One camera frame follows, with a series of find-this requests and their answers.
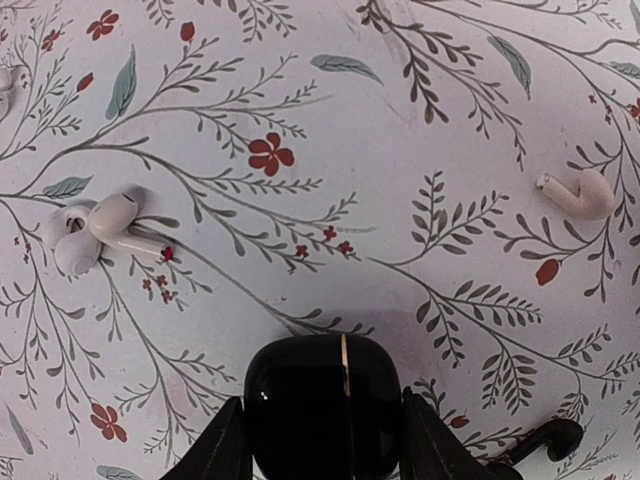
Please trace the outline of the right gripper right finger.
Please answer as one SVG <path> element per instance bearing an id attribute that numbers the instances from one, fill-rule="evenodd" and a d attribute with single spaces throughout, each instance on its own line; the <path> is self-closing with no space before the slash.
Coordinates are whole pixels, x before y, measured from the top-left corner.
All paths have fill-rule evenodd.
<path id="1" fill-rule="evenodd" d="M 513 467 L 488 467 L 476 460 L 427 401 L 410 387 L 404 388 L 402 398 L 401 479 L 523 479 Z"/>

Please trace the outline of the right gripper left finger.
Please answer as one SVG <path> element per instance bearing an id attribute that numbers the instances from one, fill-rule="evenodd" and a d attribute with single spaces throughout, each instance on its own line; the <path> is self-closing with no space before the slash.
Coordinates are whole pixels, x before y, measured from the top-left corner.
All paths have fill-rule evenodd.
<path id="1" fill-rule="evenodd" d="M 228 399 L 183 458 L 162 480 L 250 478 L 250 447 L 240 397 Z"/>

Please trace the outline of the black gold-trim charging case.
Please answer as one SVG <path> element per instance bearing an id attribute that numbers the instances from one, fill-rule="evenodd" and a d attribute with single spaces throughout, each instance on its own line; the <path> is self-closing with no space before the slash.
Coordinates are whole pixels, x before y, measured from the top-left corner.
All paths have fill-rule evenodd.
<path id="1" fill-rule="evenodd" d="M 396 367 L 357 335 L 275 341 L 251 360 L 244 409 L 267 479 L 387 479 L 399 462 Z"/>

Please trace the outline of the black earbud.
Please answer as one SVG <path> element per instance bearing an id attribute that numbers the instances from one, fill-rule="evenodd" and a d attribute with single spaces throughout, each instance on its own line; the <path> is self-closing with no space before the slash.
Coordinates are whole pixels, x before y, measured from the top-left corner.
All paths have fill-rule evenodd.
<path id="1" fill-rule="evenodd" d="M 550 461 L 560 462 L 579 448 L 583 438 L 584 428 L 578 422 L 556 418 L 525 435 L 503 455 L 502 462 L 514 466 L 541 447 L 546 448 Z"/>

